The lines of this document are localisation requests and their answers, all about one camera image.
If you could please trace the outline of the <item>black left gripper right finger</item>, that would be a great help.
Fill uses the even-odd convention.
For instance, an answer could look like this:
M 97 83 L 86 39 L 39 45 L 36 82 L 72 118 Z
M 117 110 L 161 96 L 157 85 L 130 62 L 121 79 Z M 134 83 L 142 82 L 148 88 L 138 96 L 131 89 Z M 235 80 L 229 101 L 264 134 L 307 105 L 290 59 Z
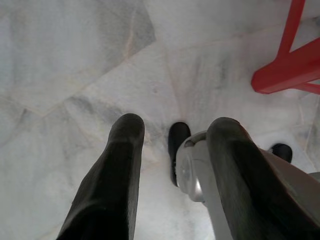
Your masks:
M 206 142 L 233 239 L 319 239 L 320 184 L 314 177 L 260 149 L 232 118 L 214 120 Z

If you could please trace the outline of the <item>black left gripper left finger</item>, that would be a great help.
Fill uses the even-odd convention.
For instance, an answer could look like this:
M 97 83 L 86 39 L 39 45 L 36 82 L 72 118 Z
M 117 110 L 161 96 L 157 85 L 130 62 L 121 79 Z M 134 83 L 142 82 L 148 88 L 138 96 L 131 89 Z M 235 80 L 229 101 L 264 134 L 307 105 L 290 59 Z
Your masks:
M 113 124 L 103 153 L 80 183 L 59 240 L 134 239 L 144 136 L 144 122 L 134 113 Z

